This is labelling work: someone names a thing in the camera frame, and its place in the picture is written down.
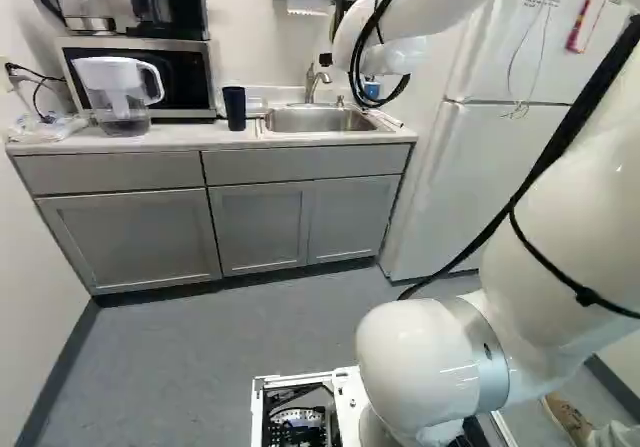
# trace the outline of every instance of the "freezer door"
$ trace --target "freezer door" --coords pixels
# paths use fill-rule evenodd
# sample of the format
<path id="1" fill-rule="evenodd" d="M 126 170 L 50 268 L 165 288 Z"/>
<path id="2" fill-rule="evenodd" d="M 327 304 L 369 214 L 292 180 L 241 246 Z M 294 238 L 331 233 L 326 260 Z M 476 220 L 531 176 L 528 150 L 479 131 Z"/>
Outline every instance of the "freezer door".
<path id="1" fill-rule="evenodd" d="M 631 13 L 630 7 L 619 0 L 605 0 L 586 50 L 579 54 L 566 46 L 585 2 L 547 0 L 542 9 L 540 0 L 488 2 L 468 21 L 447 97 L 456 101 L 530 99 L 572 104 L 613 47 Z M 530 31 L 525 39 L 527 29 Z"/>
<path id="2" fill-rule="evenodd" d="M 531 107 L 522 119 L 503 105 L 445 103 L 436 125 L 392 280 L 425 277 L 462 251 L 522 184 L 568 107 Z M 477 269 L 477 252 L 457 270 Z"/>

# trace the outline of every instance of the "sink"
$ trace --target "sink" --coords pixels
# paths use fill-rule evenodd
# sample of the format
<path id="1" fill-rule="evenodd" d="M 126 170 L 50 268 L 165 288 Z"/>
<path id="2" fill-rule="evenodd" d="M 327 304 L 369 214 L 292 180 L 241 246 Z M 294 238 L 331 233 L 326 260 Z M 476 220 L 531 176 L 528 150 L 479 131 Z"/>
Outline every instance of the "sink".
<path id="1" fill-rule="evenodd" d="M 277 133 L 376 133 L 393 132 L 354 107 L 293 105 L 269 111 L 266 128 Z"/>

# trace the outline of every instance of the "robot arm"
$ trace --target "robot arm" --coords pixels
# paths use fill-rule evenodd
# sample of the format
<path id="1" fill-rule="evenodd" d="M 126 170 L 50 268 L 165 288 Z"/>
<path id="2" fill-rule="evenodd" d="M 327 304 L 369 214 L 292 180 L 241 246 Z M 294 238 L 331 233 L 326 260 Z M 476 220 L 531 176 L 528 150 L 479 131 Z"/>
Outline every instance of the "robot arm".
<path id="1" fill-rule="evenodd" d="M 363 57 L 371 69 L 362 72 L 409 72 L 407 63 L 385 59 L 415 47 L 404 39 L 441 32 L 483 1 L 395 0 L 380 21 L 385 45 L 371 36 Z M 348 69 L 374 4 L 358 1 L 343 20 L 334 44 L 337 66 Z M 554 265 L 636 310 L 638 172 L 640 131 L 601 134 L 551 166 L 514 214 Z M 381 431 L 405 447 L 447 445 L 460 419 L 545 395 L 593 352 L 640 328 L 637 320 L 576 302 L 527 251 L 513 221 L 491 239 L 480 276 L 481 290 L 453 302 L 393 302 L 362 321 L 357 356 L 371 402 L 360 420 L 363 447 L 391 445 Z"/>
<path id="2" fill-rule="evenodd" d="M 370 36 L 362 74 L 411 73 L 428 48 L 425 36 L 447 30 L 485 1 L 394 0 L 379 22 L 385 45 L 379 45 L 376 35 Z M 640 8 L 640 0 L 628 1 Z M 349 71 L 356 39 L 375 5 L 375 0 L 358 0 L 346 13 L 333 43 L 333 61 L 338 68 Z"/>

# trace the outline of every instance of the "person's foot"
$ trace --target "person's foot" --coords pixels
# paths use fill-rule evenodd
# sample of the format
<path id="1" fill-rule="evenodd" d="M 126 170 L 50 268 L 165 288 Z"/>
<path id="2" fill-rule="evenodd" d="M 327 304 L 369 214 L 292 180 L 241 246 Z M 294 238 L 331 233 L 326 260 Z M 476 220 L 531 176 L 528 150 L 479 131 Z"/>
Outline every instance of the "person's foot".
<path id="1" fill-rule="evenodd" d="M 587 446 L 593 425 L 578 409 L 555 392 L 541 399 L 541 402 L 554 422 L 569 434 L 576 447 Z"/>

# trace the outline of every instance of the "baseboard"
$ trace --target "baseboard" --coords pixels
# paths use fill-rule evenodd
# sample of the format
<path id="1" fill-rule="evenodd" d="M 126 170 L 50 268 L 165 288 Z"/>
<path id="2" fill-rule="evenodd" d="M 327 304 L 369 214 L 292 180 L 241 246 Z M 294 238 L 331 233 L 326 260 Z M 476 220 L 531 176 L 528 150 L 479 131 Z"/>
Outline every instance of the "baseboard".
<path id="1" fill-rule="evenodd" d="M 251 287 L 253 285 L 269 284 L 272 282 L 283 282 L 300 279 L 302 277 L 335 274 L 348 270 L 372 267 L 374 265 L 376 265 L 375 259 L 373 257 L 367 257 L 364 259 L 343 260 L 340 262 L 309 265 L 294 269 L 275 270 L 238 277 L 226 277 L 224 279 L 199 284 L 176 285 L 161 289 L 97 295 L 93 299 L 100 307 L 103 308 L 123 307 L 125 305 L 163 302 L 166 300 L 212 294 L 221 290 L 239 289 Z"/>
<path id="2" fill-rule="evenodd" d="M 98 312 L 100 312 L 98 304 L 93 300 L 89 300 L 62 348 L 58 360 L 56 360 L 53 369 L 51 369 L 49 377 L 15 443 L 15 447 L 34 447 L 37 444 L 53 404 L 55 404 L 69 376 L 69 372 L 96 321 Z"/>
<path id="3" fill-rule="evenodd" d="M 629 414 L 640 423 L 640 398 L 597 355 L 585 362 L 591 373 L 611 392 Z"/>

